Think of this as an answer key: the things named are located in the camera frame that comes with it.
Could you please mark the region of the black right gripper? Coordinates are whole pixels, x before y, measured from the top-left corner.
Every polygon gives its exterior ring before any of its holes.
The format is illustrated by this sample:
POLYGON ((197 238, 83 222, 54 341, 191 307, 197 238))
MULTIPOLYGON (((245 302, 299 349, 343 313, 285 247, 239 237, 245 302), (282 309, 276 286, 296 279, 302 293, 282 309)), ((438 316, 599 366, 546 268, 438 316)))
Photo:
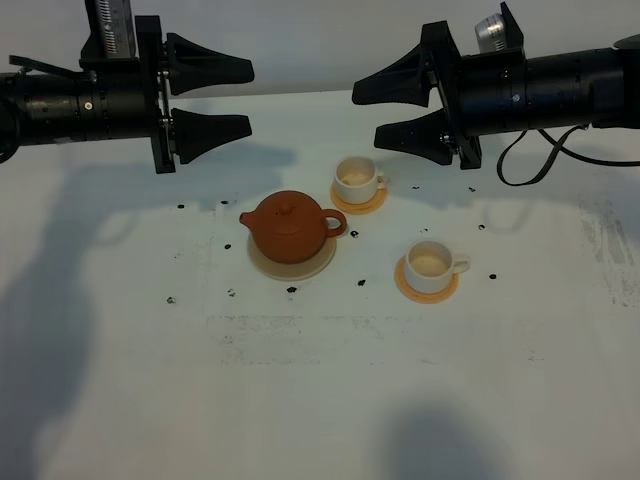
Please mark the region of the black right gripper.
POLYGON ((398 103, 427 107, 430 81, 426 71, 431 70, 442 108, 420 118, 379 126, 374 146, 422 157, 443 166, 450 165, 457 154, 461 169, 478 169, 481 166, 480 141, 477 136, 467 134, 463 126, 461 94, 457 86, 462 57, 447 22, 425 24, 421 46, 417 45, 390 66, 357 81, 352 90, 352 102, 355 105, 398 103))

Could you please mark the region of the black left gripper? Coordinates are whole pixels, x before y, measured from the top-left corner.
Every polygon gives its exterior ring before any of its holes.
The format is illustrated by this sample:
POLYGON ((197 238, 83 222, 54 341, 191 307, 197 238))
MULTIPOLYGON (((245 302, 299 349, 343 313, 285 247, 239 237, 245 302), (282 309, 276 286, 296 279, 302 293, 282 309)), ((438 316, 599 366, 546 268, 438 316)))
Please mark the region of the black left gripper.
MULTIPOLYGON (((161 79, 164 60, 160 18, 134 18, 139 55, 110 58, 102 38, 102 22, 89 17, 90 35, 81 50, 79 64, 95 75, 79 95, 84 135, 88 141, 148 138, 155 171, 176 171, 169 148, 170 115, 166 82, 161 79)), ((204 48, 184 37, 168 33, 166 39, 169 85, 173 95, 195 89, 251 83, 252 62, 204 48)), ((189 164, 219 146, 251 135, 244 115, 205 115, 174 108, 171 111, 176 154, 189 164)))

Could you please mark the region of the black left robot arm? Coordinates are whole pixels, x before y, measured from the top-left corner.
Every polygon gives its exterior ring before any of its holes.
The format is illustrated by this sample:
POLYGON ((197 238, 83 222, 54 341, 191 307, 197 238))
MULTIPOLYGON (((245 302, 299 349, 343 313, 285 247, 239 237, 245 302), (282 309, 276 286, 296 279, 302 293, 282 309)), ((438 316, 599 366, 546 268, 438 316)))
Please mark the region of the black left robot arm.
POLYGON ((172 108, 191 90, 254 80, 251 61, 164 34, 157 16, 134 19, 139 52, 109 58, 90 37, 81 68, 71 71, 11 56, 1 76, 1 159, 21 146, 147 138, 155 170, 173 173, 210 150, 251 135, 245 115, 205 115, 172 108))

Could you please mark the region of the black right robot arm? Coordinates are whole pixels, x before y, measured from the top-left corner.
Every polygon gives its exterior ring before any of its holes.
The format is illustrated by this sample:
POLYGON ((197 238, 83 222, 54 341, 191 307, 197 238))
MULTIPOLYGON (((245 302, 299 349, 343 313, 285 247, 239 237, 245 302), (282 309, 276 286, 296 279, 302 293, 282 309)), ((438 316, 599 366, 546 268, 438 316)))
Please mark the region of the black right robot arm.
POLYGON ((527 58, 521 30, 507 23, 500 51, 460 54, 445 21, 423 25, 419 44, 385 69, 357 81, 356 105, 429 104, 441 109, 377 128, 377 148, 420 156, 463 170, 481 165, 485 135, 576 125, 639 126, 639 38, 611 48, 527 58))

